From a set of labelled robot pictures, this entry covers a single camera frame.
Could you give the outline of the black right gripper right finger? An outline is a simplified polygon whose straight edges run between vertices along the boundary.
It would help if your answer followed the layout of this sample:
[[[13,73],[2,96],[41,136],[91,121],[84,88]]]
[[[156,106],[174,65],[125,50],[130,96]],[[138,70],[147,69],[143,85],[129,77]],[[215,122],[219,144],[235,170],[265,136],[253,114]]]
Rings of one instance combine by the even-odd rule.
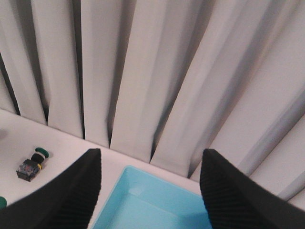
[[[303,229],[305,212],[248,178],[214,149],[203,151],[200,189],[214,229]]]

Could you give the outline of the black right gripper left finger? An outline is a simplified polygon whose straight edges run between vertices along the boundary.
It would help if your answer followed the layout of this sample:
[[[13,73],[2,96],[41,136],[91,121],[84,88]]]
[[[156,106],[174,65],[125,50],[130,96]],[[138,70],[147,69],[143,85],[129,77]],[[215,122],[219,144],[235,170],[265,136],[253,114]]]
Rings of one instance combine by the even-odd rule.
[[[89,149],[48,184],[0,211],[2,229],[85,229],[101,189],[101,151]]]

